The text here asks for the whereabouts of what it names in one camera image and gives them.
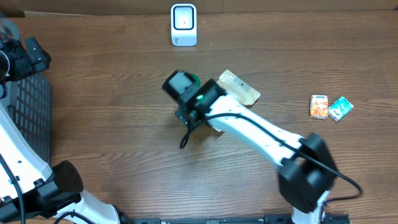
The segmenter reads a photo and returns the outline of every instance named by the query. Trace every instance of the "blue package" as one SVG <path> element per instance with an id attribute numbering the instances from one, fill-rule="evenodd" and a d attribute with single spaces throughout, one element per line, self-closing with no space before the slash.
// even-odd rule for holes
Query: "blue package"
<path id="1" fill-rule="evenodd" d="M 329 116 L 335 121 L 339 121 L 343 118 L 349 111 L 353 109 L 352 105 L 345 97 L 340 97 L 333 105 L 329 107 Z"/>

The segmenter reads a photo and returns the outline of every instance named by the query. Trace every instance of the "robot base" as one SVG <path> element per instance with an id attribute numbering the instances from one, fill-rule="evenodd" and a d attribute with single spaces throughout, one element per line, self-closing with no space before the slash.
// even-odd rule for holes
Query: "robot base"
<path id="1" fill-rule="evenodd" d="M 247 218 L 188 218 L 161 220 L 159 218 L 134 218 L 134 224 L 292 224 L 292 215 L 265 215 Z M 327 213 L 322 224 L 350 224 L 348 215 Z"/>

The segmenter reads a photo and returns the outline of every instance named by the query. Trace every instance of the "cardboard piece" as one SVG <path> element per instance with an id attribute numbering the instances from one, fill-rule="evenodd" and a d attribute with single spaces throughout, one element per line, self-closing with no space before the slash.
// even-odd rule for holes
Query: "cardboard piece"
<path id="1" fill-rule="evenodd" d="M 83 15 L 170 14 L 178 0 L 1 0 L 19 9 Z M 393 10 L 398 0 L 186 0 L 198 13 Z"/>
<path id="2" fill-rule="evenodd" d="M 12 0 L 0 0 L 0 12 L 4 13 L 7 17 L 23 17 L 22 12 Z"/>

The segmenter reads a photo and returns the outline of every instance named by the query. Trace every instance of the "small box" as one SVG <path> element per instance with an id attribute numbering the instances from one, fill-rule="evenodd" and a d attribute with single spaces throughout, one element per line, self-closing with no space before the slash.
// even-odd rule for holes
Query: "small box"
<path id="1" fill-rule="evenodd" d="M 328 97 L 325 95 L 312 95 L 310 117 L 326 119 L 328 117 Z"/>
<path id="2" fill-rule="evenodd" d="M 339 121 L 346 114 L 348 114 L 353 107 L 354 105 L 352 105 L 345 97 L 342 96 L 329 107 L 329 115 L 335 121 Z"/>

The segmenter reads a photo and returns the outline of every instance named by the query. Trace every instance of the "wire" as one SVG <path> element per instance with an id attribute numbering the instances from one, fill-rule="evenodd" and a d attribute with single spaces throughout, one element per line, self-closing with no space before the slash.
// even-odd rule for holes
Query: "wire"
<path id="1" fill-rule="evenodd" d="M 0 163 L 3 166 L 4 170 L 6 171 L 8 177 L 10 178 L 12 184 L 14 184 L 15 190 L 17 191 L 17 195 L 18 195 L 18 200 L 19 200 L 19 211 L 21 213 L 21 224 L 25 224 L 26 222 L 26 218 L 25 218 L 25 204 L 24 204 L 24 199 L 23 197 L 23 193 L 21 188 L 19 187 L 18 184 L 18 180 L 15 178 L 14 174 L 12 174 L 10 168 L 8 167 L 6 161 L 4 160 L 4 158 L 2 157 L 2 155 L 0 154 Z"/>
<path id="2" fill-rule="evenodd" d="M 0 96 L 0 100 L 4 99 L 8 94 L 8 87 L 7 87 L 6 82 L 2 81 L 1 86 L 2 86 L 2 95 Z"/>
<path id="3" fill-rule="evenodd" d="M 354 195 L 354 196 L 348 196 L 348 197 L 338 197 L 338 198 L 332 198 L 329 200 L 324 201 L 323 205 L 327 206 L 327 203 L 329 202 L 334 202 L 334 201 L 339 201 L 339 200 L 349 200 L 349 199 L 355 199 L 355 198 L 359 198 L 360 196 L 362 196 L 363 194 L 363 190 L 362 187 L 356 183 L 355 181 L 353 181 L 352 179 L 350 179 L 349 177 L 345 176 L 344 174 L 342 174 L 341 172 L 338 172 L 337 170 L 334 170 L 324 164 L 322 164 L 321 162 L 315 160 L 314 158 L 306 155 L 305 153 L 301 152 L 300 150 L 292 147 L 291 145 L 287 144 L 285 141 L 279 139 L 277 136 L 275 136 L 274 134 L 272 134 L 270 131 L 268 131 L 266 128 L 264 128 L 263 126 L 261 126 L 260 124 L 258 124 L 257 122 L 253 121 L 252 119 L 243 116 L 241 114 L 237 114 L 237 113 L 221 113 L 221 114 L 216 114 L 216 115 L 212 115 L 212 116 L 208 116 L 205 119 L 197 122 L 196 124 L 194 124 L 193 126 L 188 125 L 188 131 L 187 133 L 184 135 L 184 137 L 181 140 L 180 143 L 180 148 L 183 149 L 188 142 L 189 139 L 189 135 L 199 126 L 205 124 L 207 121 L 214 119 L 214 118 L 219 118 L 219 117 L 225 117 L 225 116 L 233 116 L 236 118 L 242 118 L 245 119 L 246 121 L 249 121 L 250 123 L 252 123 L 253 125 L 255 125 L 257 128 L 259 128 L 261 131 L 264 131 L 267 135 L 269 135 L 271 138 L 273 138 L 275 141 L 279 142 L 281 145 L 285 146 L 286 148 L 294 151 L 295 153 L 297 153 L 300 157 L 311 161 L 312 163 L 316 164 L 317 166 L 324 168 L 326 170 L 328 170 L 329 172 L 331 172 L 332 174 L 337 175 L 338 177 L 342 178 L 343 180 L 347 181 L 348 183 L 350 183 L 351 185 L 353 185 L 355 188 L 358 189 L 358 194 Z"/>
<path id="4" fill-rule="evenodd" d="M 68 215 L 70 215 L 72 218 L 78 217 L 79 219 L 83 220 L 84 222 L 87 222 L 88 224 L 95 224 L 92 221 L 90 221 L 88 218 L 86 218 L 83 215 L 80 215 L 79 213 L 76 213 L 76 212 L 65 212 L 64 214 L 62 214 L 60 217 L 57 218 L 57 220 L 54 222 L 54 224 L 59 223 L 61 220 L 63 220 Z"/>

